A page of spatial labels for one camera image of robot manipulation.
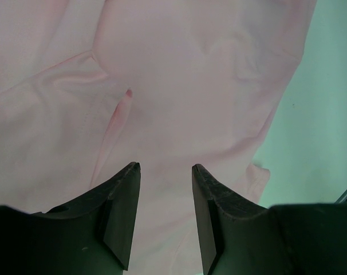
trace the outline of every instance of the light green table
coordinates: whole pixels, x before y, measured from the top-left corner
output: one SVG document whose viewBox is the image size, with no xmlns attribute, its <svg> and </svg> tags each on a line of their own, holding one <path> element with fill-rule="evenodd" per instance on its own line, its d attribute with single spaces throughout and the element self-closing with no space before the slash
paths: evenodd
<svg viewBox="0 0 347 275">
<path fill-rule="evenodd" d="M 347 189 L 347 0 L 318 0 L 305 54 L 254 163 L 261 205 L 334 202 Z"/>
</svg>

